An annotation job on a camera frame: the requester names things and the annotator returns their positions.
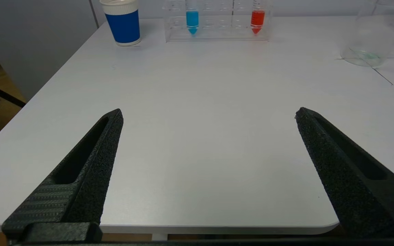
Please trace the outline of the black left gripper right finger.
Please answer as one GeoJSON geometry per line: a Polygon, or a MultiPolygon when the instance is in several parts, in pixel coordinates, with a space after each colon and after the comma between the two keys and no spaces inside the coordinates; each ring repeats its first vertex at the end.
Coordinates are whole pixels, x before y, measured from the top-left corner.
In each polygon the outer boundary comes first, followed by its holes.
{"type": "Polygon", "coordinates": [[[316,111],[295,119],[344,230],[353,237],[394,237],[394,173],[316,111]]]}

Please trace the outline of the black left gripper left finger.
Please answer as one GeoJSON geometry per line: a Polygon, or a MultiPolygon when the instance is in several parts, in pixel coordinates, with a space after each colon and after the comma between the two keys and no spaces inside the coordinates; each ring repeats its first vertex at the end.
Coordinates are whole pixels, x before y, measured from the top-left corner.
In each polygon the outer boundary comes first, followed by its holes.
{"type": "Polygon", "coordinates": [[[4,221],[9,240],[40,222],[100,223],[123,126],[120,109],[103,115],[4,221]]]}

